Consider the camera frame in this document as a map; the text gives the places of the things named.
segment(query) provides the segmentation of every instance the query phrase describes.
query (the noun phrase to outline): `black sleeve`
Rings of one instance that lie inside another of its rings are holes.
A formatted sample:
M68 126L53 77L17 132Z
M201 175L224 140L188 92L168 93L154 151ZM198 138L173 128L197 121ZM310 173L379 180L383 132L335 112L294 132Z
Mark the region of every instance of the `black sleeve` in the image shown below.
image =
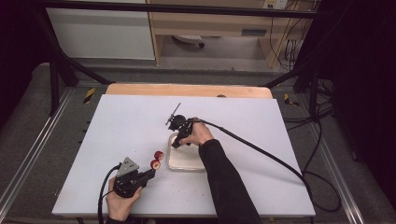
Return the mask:
M130 217L128 217L125 221L118 221L108 217L106 224L134 224L134 221Z
M248 191L216 139L199 147L219 223L262 223Z

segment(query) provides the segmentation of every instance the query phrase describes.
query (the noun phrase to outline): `black cable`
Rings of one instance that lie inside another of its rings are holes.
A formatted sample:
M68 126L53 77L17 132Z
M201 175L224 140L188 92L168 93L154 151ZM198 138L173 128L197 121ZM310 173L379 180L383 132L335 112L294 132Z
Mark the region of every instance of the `black cable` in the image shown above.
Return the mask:
M315 203L315 202L312 200L312 204L313 204L314 206L316 206L317 208L319 208L319 209L321 209L321 210L323 210L323 211L332 213L332 212L338 211L338 210L341 208L341 205L342 205L342 204L341 204L341 201L342 201L342 200L341 200L341 197L340 197L340 195L339 195L339 193L338 193L338 190L335 188L335 186L334 186L330 181L328 181L327 179L325 179L323 176L307 171L309 164L311 163L312 159L314 158L315 154L316 154L317 151L318 151L318 146L319 146L320 141L321 141L321 138L322 138L322 126L321 126L321 123L320 123L320 109L321 109L324 105L329 104L329 103L330 103L330 102L325 102L325 103L321 104L321 105L318 107L318 110L317 110L317 117L319 118L319 119L318 119L318 126L319 126L318 141L317 141L317 143L316 143L316 145L315 145L315 148L314 148L313 152L311 153L311 156L310 156L309 159L308 159L308 162L305 164L305 167L304 167L304 169L302 170L302 174L303 174L304 177L305 177L306 174L313 175L313 176L315 176L315 177L317 177L317 178L323 180L324 182L326 182L326 183L332 188L332 190L335 192L335 195L336 195L336 197L337 197L337 202L338 202L338 203L337 203L337 206L336 206L335 208L333 208L333 209L325 208L325 207L323 207L323 206L320 206L318 203Z
M319 0L314 0L314 5L313 5L312 8L310 9L311 11L314 11L314 10L317 9L317 6L318 6L317 2L318 2L318 1L319 1Z
M261 148L255 146L255 145L253 145L253 144L251 144L251 143L249 143L247 140L245 140L245 139L243 139L243 138L237 136L237 135L234 134L234 133L231 133L230 131L224 129L223 127L220 127L220 126L218 126L218 125L216 125L216 124L207 122L207 121L205 121L205 120L203 120L203 119L194 119L194 120L191 119L191 120L187 120L186 122L202 122L202 123L204 123L204 124L208 124L208 125L210 125L210 126L213 126L213 127L217 128L217 129L221 130L222 132L227 133L227 134L230 135L232 138L234 138L234 139L236 139L236 140L242 142L243 144L245 144L245 145L247 145L247 146L249 146L249 147L254 148L255 150L259 151L260 153L264 154L265 156L271 158L272 160L277 161L278 163L280 163L281 165L283 165L284 167L286 167L286 168L288 168L290 171L292 171L295 175L297 175L297 176L303 181L303 183L304 183L304 185L305 185L305 187L306 187L306 190L308 191L309 198L312 200L312 191L311 191L311 188L309 187L308 183L305 181L305 179L303 178L303 176L300 175L299 172L297 172L294 168L292 168L291 166L289 166L287 163L285 163L285 162L283 162L282 160L278 159L276 156L272 155L271 153L269 153L269 152L267 152L267 151L265 151L265 150L263 150L263 149L261 149Z
M273 32L273 27L274 27L274 17L271 18L270 47L271 47L272 52L275 54L276 60L279 62L279 65L280 65L282 68L284 68L285 70L288 70L288 69L285 67L286 64L283 64L283 63L280 61L279 57L277 57L276 52L275 52L275 50L274 50L274 47L273 47L273 45L272 45L272 32Z
M301 123L301 124L299 124L299 125L296 125L296 126L294 126L294 127L288 128L287 131L290 131L290 130L299 128L299 127L301 127L301 126L303 126L303 125L305 125L305 124L307 124L307 123L309 123L309 122L312 122L312 121L313 121L313 120L304 121L303 123Z
M327 88L326 84L324 83L324 79L320 80L320 87L324 90L325 94L327 94L328 96L334 96L334 91L329 90L329 88Z
M296 52L297 52L297 41L296 40L293 40L293 54L292 54L292 61L293 61L293 68L294 68L294 65L296 64Z
M99 194L99 201L98 201L98 220L99 220L99 224L104 224L104 220L103 220L103 213L102 213L102 204L103 204L103 199L105 198L105 196L110 193L108 192L107 194L103 195L103 191L105 190L105 185L106 182L108 180L108 177L111 175L111 173L113 173L113 171L115 170L119 170L121 167L121 163L119 165L116 165L115 167L111 168L111 170L107 173L105 180L103 181L102 187L100 189L100 194Z
M338 211L341 208L342 204L341 204L341 196L338 193L338 190L335 188L335 186L329 180L325 179L323 176L315 174L313 172L305 171L305 175L313 175L316 178L319 178L319 179L323 180L324 182L326 182L332 188L332 190L335 192L335 195L337 196L338 203L337 203L337 206L335 208L333 208L333 209L325 208L325 207L319 205L318 203L315 203L314 201L312 201L312 204L314 206L316 206L317 208L319 208L319 209L321 209L323 211L329 212L329 213L333 213L333 212Z
M271 46L271 49L272 49L273 53L275 53L274 48L273 48L272 43L271 43L271 41L272 41L273 20L274 20L274 18L272 18L272 20L271 20L270 46ZM294 29L294 27L297 25L297 23L299 23L301 20L302 20L302 19L297 20L297 22L295 22L295 23L291 26L291 28L289 29L288 33L286 34L285 39L287 39L287 38L289 37L291 31ZM291 50L291 51L287 54L288 46L289 46L289 40L288 40L288 43L287 43L287 46L286 46L286 50L285 50L285 59L286 59L286 60L288 60L287 55L291 55L291 53L293 52L293 50Z
M288 9L289 7L291 7L291 5L293 5L293 3L294 3L295 1L296 1L296 0L291 1L290 4L289 4L288 6L285 7L285 9Z
M286 61L289 60L288 59L288 55L290 55L289 53L287 53L288 49L289 49L289 42L290 42L290 40L288 40L288 43L286 44L286 49L285 49L285 59L286 59Z
M320 111L318 113L318 118L322 119L325 118L326 116L330 115L333 111L332 107L323 109L322 111ZM301 122L306 122L306 121L313 121L314 118L313 117L307 117L307 118L283 118L283 120L285 121L285 123L301 123Z
M305 20L305 24L303 24L303 23L301 22L301 25L302 25L302 27L301 27L302 33L301 33L301 37L300 37L300 40L299 40L298 43L297 43L296 48L299 48L299 47L302 45L302 42L303 42L304 37L305 37L306 28L308 27L308 23L310 23L310 20Z

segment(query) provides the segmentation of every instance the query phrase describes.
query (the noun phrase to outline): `white tabletop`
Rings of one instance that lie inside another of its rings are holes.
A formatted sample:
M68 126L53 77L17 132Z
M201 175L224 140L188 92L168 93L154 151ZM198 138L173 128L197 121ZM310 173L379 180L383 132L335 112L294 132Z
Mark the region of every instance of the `white tabletop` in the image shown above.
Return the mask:
M165 122L178 103L176 114L224 127L300 171L276 100L103 95L52 213L95 217L100 188L113 166L129 157L144 172L155 151L168 152L173 132ZM262 217L315 215L305 186L295 174L225 133L209 129L220 140ZM106 214L105 201L103 209ZM206 172L177 172L163 160L132 213L137 217L214 217Z

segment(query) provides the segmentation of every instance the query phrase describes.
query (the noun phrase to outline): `white tray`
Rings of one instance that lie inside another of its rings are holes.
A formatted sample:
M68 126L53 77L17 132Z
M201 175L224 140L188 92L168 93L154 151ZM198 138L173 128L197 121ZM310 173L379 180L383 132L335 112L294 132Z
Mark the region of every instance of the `white tray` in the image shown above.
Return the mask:
M172 143L176 137L177 133L172 133L169 137L167 155L169 169L182 172L203 172L205 167L198 154L198 146L191 144L174 148Z

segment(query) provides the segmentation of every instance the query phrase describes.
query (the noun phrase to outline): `gray floor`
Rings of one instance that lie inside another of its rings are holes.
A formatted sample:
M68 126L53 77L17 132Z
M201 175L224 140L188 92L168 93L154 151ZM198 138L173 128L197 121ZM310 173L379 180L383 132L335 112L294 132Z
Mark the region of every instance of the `gray floor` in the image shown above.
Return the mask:
M95 66L92 70L103 77L118 82L155 82L155 83L190 83L190 84L221 84L257 86L278 77L285 72L280 68L263 68L264 57L258 50L257 40L241 38L207 37L205 47L177 42L171 37L165 39L163 63L160 66L144 65L131 68ZM83 85L73 90L67 107L53 130L49 141L44 146L35 166L22 186L14 204L7 213L7 223L77 223L72 219L56 217L51 209L56 202L56 192L62 188L74 158L78 152L79 141L84 138L83 130L89 128L99 102L100 95L106 86L97 85L89 78L80 75ZM280 88L273 90L279 102L282 116L285 118L304 117L300 106L284 104L284 92L290 99L298 98L290 90L294 79L290 79ZM90 85L96 87L95 94L89 104L82 103ZM44 126L50 112L49 71L45 66L35 70L34 79L23 96L14 114L6 126L0 131L0 192L3 192L10 178L17 172L24 156ZM351 152L336 118L327 117L322 120L323 135L329 148L342 171L357 206L366 223L396 223L396 213L388 200L375 183L364 163L351 159ZM297 161L303 168L316 139L309 125L289 131L290 141ZM309 170L315 171L330 180L329 173L317 154ZM314 201L328 208L336 206L336 198L332 190L322 181L307 177L314 193ZM348 223L343 210L328 213L316 208L317 223ZM304 223L306 218L275 219L276 223Z

